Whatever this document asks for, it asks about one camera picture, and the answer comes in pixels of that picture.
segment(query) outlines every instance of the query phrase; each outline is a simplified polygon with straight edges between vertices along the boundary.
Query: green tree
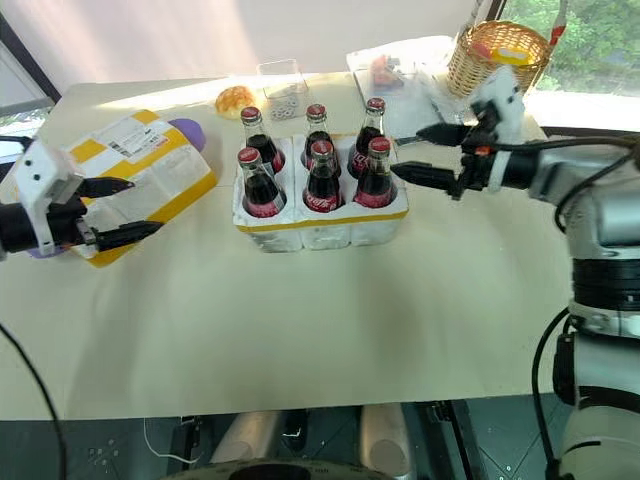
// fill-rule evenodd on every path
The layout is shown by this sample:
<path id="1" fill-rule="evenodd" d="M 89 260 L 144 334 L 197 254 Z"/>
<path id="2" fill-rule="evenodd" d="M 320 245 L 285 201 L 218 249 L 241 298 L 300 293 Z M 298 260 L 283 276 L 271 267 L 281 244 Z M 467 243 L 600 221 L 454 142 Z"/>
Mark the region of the green tree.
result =
<path id="1" fill-rule="evenodd" d="M 558 0 L 509 0 L 502 18 L 549 38 L 558 8 Z M 570 0 L 538 88 L 640 95 L 640 0 Z"/>

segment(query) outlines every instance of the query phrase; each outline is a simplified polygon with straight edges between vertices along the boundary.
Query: cola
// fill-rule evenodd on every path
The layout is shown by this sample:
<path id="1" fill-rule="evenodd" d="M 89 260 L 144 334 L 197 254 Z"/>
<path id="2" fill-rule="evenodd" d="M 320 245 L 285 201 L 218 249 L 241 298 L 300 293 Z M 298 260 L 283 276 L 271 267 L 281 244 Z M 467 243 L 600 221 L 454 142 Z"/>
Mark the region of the cola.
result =
<path id="1" fill-rule="evenodd" d="M 368 208 L 382 208 L 395 198 L 397 189 L 389 169 L 391 143 L 384 137 L 369 142 L 367 165 L 358 178 L 354 202 Z"/>
<path id="2" fill-rule="evenodd" d="M 367 101 L 366 115 L 364 122 L 362 122 L 362 128 L 360 129 L 356 143 L 349 151 L 347 170 L 349 170 L 353 178 L 359 178 L 365 169 L 371 140 L 384 136 L 384 128 L 382 125 L 384 110 L 385 103 L 383 99 L 374 97 Z"/>
<path id="3" fill-rule="evenodd" d="M 287 197 L 273 175 L 267 172 L 258 149 L 246 147 L 240 150 L 238 163 L 244 177 L 242 205 L 247 213 L 258 218 L 273 217 L 280 213 L 287 203 Z"/>
<path id="4" fill-rule="evenodd" d="M 311 145 L 315 142 L 324 140 L 331 143 L 331 146 L 334 147 L 333 140 L 331 140 L 331 135 L 329 135 L 329 131 L 327 129 L 327 109 L 324 105 L 319 103 L 314 103 L 313 105 L 309 105 L 307 107 L 307 121 L 309 122 L 309 131 L 307 133 L 307 139 L 304 145 L 304 153 L 301 155 L 300 160 L 302 164 L 306 167 L 307 170 L 311 169 Z M 334 153 L 335 157 L 335 169 L 338 172 L 338 176 L 340 176 L 340 162 L 338 162 L 338 157 Z"/>
<path id="5" fill-rule="evenodd" d="M 314 142 L 311 145 L 311 158 L 311 171 L 302 199 L 314 212 L 331 212 L 342 205 L 333 145 L 326 140 Z"/>
<path id="6" fill-rule="evenodd" d="M 262 124 L 262 113 L 256 107 L 246 107 L 240 113 L 244 132 L 247 138 L 247 147 L 253 147 L 260 152 L 262 163 L 267 172 L 272 175 L 278 173 L 284 167 L 284 153 L 273 143 Z"/>

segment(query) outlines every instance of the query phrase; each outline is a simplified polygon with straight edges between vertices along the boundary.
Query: bread roll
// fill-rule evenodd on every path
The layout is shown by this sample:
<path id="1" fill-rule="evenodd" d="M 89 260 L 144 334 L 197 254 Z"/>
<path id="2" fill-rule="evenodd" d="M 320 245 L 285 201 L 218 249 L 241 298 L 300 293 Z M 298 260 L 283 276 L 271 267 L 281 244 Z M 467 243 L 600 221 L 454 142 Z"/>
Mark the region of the bread roll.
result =
<path id="1" fill-rule="evenodd" d="M 245 107 L 258 107 L 258 100 L 249 87 L 236 85 L 223 90 L 216 99 L 216 111 L 229 120 L 238 120 Z"/>

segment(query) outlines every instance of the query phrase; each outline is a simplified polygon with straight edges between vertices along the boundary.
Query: barcode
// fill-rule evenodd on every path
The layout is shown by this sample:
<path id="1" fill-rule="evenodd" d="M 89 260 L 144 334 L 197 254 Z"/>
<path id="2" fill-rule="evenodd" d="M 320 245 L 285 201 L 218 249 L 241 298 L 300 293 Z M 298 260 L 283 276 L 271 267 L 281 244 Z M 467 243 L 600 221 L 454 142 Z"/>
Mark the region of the barcode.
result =
<path id="1" fill-rule="evenodd" d="M 130 157 L 131 154 L 129 153 L 128 150 L 122 148 L 120 145 L 118 145 L 116 142 L 109 142 L 109 146 L 111 148 L 113 148 L 116 152 L 124 155 L 125 157 Z"/>

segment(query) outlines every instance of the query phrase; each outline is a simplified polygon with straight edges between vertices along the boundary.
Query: white wall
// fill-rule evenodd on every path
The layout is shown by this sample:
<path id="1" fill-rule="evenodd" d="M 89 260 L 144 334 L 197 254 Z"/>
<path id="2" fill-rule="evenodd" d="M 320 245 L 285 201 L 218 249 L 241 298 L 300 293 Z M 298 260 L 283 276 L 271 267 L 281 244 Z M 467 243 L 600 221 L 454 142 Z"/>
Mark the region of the white wall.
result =
<path id="1" fill-rule="evenodd" d="M 474 0 L 4 0 L 2 13 L 64 92 L 79 82 L 254 73 L 296 58 L 344 70 L 345 54 L 455 35 Z"/>

